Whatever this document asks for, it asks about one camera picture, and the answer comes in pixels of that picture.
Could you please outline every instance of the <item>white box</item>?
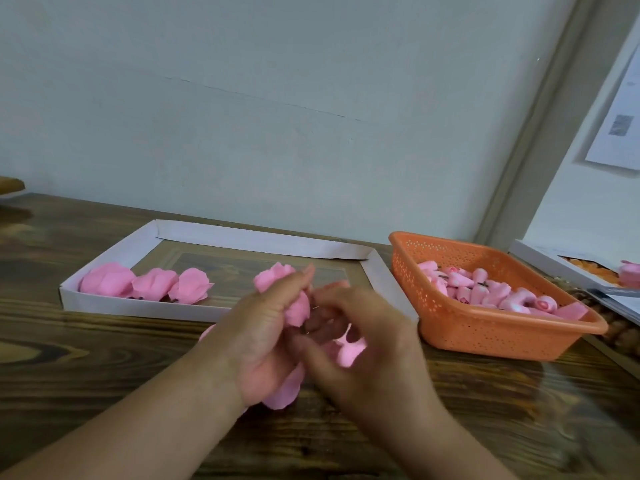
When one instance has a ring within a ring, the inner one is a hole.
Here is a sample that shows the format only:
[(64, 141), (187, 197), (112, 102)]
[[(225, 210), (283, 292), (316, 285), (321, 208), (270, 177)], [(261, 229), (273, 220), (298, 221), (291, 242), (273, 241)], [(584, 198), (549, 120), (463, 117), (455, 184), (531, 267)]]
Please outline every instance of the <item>white box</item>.
[(402, 288), (373, 248), (309, 237), (164, 220), (151, 221), (140, 227), (66, 279), (60, 285), (63, 308), (73, 312), (217, 322), (229, 308), (113, 298), (78, 291), (80, 281), (91, 269), (108, 262), (132, 267), (164, 240), (288, 256), (359, 260), (373, 289), (412, 321), (418, 320), (418, 314)]
[(540, 271), (547, 273), (553, 278), (562, 278), (575, 286), (583, 289), (588, 288), (604, 288), (613, 286), (610, 282), (606, 282), (595, 274), (591, 274), (578, 266), (572, 265), (562, 256), (594, 261), (601, 266), (608, 267), (612, 271), (617, 270), (618, 266), (613, 266), (606, 260), (585, 253), (576, 251), (568, 251), (555, 248), (546, 248), (537, 246), (530, 242), (524, 242), (517, 239), (511, 244), (509, 252), (514, 256), (529, 263)]

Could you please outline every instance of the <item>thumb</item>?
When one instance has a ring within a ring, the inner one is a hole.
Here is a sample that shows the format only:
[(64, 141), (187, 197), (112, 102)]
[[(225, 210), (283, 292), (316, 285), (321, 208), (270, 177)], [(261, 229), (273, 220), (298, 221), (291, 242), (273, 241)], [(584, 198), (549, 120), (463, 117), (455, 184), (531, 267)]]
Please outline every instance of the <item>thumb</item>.
[(311, 338), (289, 332), (287, 345), (293, 357), (302, 362), (305, 370), (320, 389), (336, 400), (348, 384), (347, 371), (336, 364)]

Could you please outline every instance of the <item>perforated basket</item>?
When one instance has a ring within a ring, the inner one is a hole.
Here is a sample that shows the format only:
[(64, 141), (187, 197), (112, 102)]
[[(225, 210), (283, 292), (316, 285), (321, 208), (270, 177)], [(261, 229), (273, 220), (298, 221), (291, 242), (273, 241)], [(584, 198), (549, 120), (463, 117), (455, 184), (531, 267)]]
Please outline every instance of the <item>perforated basket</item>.
[(583, 333), (602, 334), (607, 323), (595, 311), (580, 321), (524, 315), (465, 305), (443, 295), (428, 281), (418, 263), (467, 270), (482, 267), (492, 280), (548, 295), (558, 306), (576, 301), (568, 293), (507, 254), (485, 246), (438, 237), (393, 232), (391, 270), (420, 316), (420, 334), (432, 346), (498, 357), (549, 361), (558, 358)]

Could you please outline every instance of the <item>white wall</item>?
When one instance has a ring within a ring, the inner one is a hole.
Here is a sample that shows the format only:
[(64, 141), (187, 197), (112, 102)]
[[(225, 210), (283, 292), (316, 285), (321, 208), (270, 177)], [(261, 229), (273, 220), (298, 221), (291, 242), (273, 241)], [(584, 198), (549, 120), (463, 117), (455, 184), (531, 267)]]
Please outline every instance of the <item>white wall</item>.
[(525, 240), (589, 252), (613, 264), (622, 259), (640, 262), (640, 172), (584, 160), (639, 42), (640, 18), (636, 18)]
[(471, 239), (575, 0), (0, 0), (0, 173)]

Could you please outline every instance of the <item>table surface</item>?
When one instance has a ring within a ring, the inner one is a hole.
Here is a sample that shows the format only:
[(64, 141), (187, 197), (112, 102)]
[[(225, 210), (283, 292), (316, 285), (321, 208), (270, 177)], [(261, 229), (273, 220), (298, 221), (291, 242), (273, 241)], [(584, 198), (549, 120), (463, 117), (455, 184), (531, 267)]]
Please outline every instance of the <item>table surface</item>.
[[(0, 200), (0, 470), (117, 402), (207, 327), (60, 307), (64, 279), (158, 218), (264, 230), (36, 194)], [(389, 263), (390, 246), (370, 245)], [(640, 382), (585, 341), (553, 363), (424, 350), (444, 404), (521, 478), (640, 478)], [(287, 409), (238, 420), (194, 478), (218, 476), (403, 477), (310, 383)]]

